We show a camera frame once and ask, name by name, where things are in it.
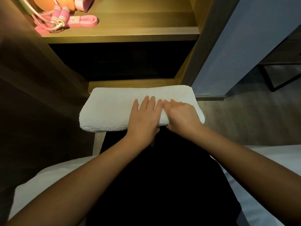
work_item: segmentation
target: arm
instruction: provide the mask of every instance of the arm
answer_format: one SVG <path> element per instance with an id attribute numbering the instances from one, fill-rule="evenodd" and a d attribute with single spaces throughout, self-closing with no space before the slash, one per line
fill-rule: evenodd
<path id="1" fill-rule="evenodd" d="M 164 101 L 171 131 L 212 155 L 260 204 L 286 225 L 301 224 L 301 177 L 200 122 L 193 106 Z"/>
<path id="2" fill-rule="evenodd" d="M 146 148 L 158 130 L 162 100 L 134 101 L 128 132 L 117 144 L 54 183 L 17 213 L 11 225 L 77 225 L 115 177 Z"/>

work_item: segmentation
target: towel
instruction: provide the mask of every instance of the towel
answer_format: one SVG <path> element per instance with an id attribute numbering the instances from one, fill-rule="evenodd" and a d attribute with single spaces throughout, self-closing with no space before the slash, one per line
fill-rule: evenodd
<path id="1" fill-rule="evenodd" d="M 192 88 L 189 86 L 164 86 L 156 88 L 95 88 L 79 114 L 80 127 L 88 132 L 126 130 L 134 100 L 139 106 L 145 96 L 159 99 L 174 99 L 195 107 L 200 121 L 205 122 L 204 114 L 198 106 Z M 160 117 L 160 126 L 166 126 L 169 120 L 164 110 Z"/>

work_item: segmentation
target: forearm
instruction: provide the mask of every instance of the forearm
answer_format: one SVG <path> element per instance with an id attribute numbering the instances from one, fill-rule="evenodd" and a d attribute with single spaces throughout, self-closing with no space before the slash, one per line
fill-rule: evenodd
<path id="1" fill-rule="evenodd" d="M 37 196 L 7 225 L 77 225 L 141 149 L 126 137 Z"/>
<path id="2" fill-rule="evenodd" d="M 193 142 L 212 155 L 258 202 L 288 225 L 301 223 L 301 177 L 203 127 Z"/>

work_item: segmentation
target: gray wall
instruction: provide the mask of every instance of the gray wall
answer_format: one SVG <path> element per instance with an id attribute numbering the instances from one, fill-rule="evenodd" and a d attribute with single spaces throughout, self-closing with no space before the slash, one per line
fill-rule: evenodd
<path id="1" fill-rule="evenodd" d="M 240 0 L 194 81 L 195 95 L 224 95 L 301 24 L 301 0 Z"/>

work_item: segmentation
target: gray floor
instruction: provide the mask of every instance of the gray floor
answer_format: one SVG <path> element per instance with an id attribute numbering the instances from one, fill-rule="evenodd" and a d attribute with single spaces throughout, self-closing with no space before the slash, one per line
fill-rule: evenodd
<path id="1" fill-rule="evenodd" d="M 301 73 L 300 66 L 266 68 L 274 86 Z M 301 79 L 270 92 L 257 68 L 224 101 L 199 102 L 205 125 L 244 145 L 301 144 Z"/>

